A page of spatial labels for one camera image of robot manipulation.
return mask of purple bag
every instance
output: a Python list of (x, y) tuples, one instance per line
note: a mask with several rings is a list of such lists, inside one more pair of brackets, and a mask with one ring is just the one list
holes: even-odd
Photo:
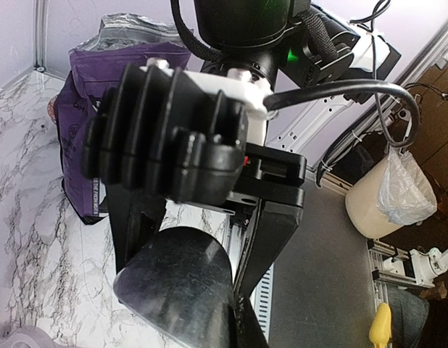
[(143, 43), (113, 51), (70, 52), (71, 72), (55, 101), (58, 138), (61, 145), (63, 189), (75, 211), (86, 224), (101, 220), (106, 212), (99, 179), (85, 179), (80, 170), (86, 123), (96, 115), (107, 88), (116, 87), (127, 63), (146, 64), (150, 57), (166, 59), (172, 68), (185, 68), (188, 49), (172, 43)]

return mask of white marble countertop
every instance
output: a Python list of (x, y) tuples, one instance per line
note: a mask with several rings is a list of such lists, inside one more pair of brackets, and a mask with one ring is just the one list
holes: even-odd
[[(31, 72), (0, 93), (0, 335), (37, 326), (80, 348), (177, 347), (112, 293), (109, 221), (81, 223), (62, 192), (57, 128), (47, 104), (63, 81)], [(164, 227), (222, 241), (226, 216), (168, 203)]]

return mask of plastic trash bag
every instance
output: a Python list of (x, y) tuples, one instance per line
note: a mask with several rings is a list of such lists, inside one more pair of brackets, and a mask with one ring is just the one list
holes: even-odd
[(391, 223), (412, 225), (436, 212), (431, 184), (410, 152), (390, 149), (389, 163), (378, 189), (377, 208)]

